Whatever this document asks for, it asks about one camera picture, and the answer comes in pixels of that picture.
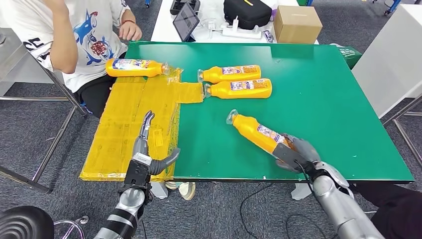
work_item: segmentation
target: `yellow tape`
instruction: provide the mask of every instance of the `yellow tape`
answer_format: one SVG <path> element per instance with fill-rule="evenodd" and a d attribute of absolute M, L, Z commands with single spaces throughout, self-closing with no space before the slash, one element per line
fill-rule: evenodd
<path fill-rule="evenodd" d="M 180 69 L 170 76 L 120 77 L 113 85 L 80 178 L 122 181 L 132 158 L 133 144 L 149 110 L 155 113 L 148 139 L 149 154 L 163 159 L 177 146 L 179 103 L 203 101 L 201 83 L 180 83 Z M 174 165 L 151 181 L 172 179 Z"/>
<path fill-rule="evenodd" d="M 248 1 L 248 0 L 244 0 L 244 1 L 245 1 L 245 3 L 247 3 L 247 4 L 251 5 L 251 6 L 253 6 L 253 4 L 252 4 L 250 1 Z"/>

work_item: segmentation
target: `tablet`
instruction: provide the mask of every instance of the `tablet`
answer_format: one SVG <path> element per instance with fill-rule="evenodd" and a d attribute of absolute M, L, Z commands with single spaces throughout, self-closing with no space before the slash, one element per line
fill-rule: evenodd
<path fill-rule="evenodd" d="M 184 4 L 179 14 L 173 21 L 182 42 L 186 42 L 199 24 L 199 18 L 192 9 L 190 4 Z"/>

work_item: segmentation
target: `white device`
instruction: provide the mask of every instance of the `white device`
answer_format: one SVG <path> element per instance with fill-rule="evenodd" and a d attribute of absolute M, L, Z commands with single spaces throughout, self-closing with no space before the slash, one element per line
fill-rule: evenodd
<path fill-rule="evenodd" d="M 239 29 L 237 26 L 239 25 L 239 20 L 233 20 L 233 27 L 225 27 L 223 28 L 223 36 L 229 37 L 238 37 L 238 38 L 248 38 L 248 39 L 256 39 L 260 40 L 262 36 L 262 32 L 258 30 L 258 26 L 256 25 L 253 30 L 245 30 Z"/>

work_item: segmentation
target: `sneaker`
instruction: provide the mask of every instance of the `sneaker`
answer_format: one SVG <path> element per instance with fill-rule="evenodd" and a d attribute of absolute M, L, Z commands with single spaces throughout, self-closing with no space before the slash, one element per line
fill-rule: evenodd
<path fill-rule="evenodd" d="M 170 190 L 175 190 L 177 188 L 176 182 L 165 182 L 164 185 Z"/>
<path fill-rule="evenodd" d="M 195 183 L 181 183 L 179 192 L 185 200 L 191 200 L 195 195 Z"/>

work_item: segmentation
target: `black shorts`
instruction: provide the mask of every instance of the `black shorts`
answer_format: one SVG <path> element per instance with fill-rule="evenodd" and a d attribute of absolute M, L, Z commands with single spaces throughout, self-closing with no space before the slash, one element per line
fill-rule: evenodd
<path fill-rule="evenodd" d="M 125 54 L 123 53 L 119 58 L 124 58 Z M 110 95 L 110 89 L 115 82 L 116 77 L 105 75 L 84 84 L 73 95 L 80 104 L 85 103 L 87 109 L 95 117 L 101 118 Z"/>

